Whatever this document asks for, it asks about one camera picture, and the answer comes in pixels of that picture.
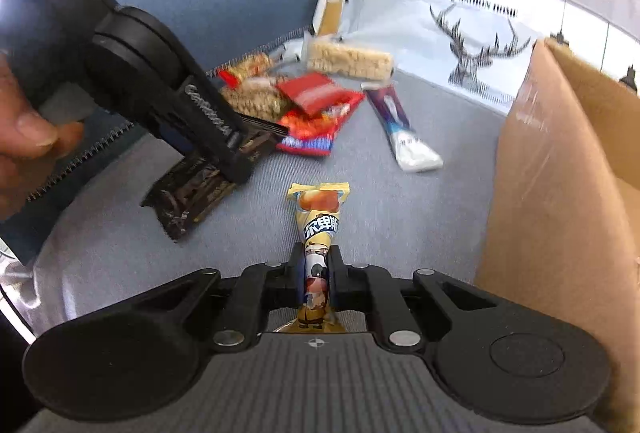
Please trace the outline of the person's left hand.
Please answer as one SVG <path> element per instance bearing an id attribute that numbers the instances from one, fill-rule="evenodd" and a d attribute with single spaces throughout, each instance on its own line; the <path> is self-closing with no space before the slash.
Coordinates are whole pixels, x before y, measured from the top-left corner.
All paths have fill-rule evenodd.
<path id="1" fill-rule="evenodd" d="M 55 126 L 38 114 L 1 54 L 1 219 L 21 210 L 55 164 L 70 154 L 84 136 L 84 125 Z"/>

